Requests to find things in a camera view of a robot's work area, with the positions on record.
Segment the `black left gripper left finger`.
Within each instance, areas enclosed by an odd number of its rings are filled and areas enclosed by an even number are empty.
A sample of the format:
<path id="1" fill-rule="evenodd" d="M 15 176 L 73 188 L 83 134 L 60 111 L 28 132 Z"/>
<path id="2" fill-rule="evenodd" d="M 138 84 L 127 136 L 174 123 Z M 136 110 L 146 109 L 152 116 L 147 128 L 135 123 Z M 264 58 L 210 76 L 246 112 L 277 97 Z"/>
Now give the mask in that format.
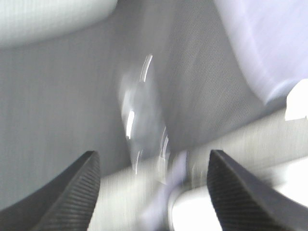
<path id="1" fill-rule="evenodd" d="M 87 151 L 48 184 L 1 210 L 2 231 L 86 231 L 100 189 L 100 158 Z"/>

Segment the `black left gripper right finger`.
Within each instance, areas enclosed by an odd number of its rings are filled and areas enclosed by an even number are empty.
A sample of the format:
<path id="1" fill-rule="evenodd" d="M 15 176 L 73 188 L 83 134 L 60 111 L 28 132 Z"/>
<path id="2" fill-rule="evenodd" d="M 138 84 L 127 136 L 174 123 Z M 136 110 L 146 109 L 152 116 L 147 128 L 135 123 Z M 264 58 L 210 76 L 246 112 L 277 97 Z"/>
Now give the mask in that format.
<path id="1" fill-rule="evenodd" d="M 263 183 L 222 150 L 212 150 L 207 188 L 224 231 L 306 231 L 308 209 Z"/>

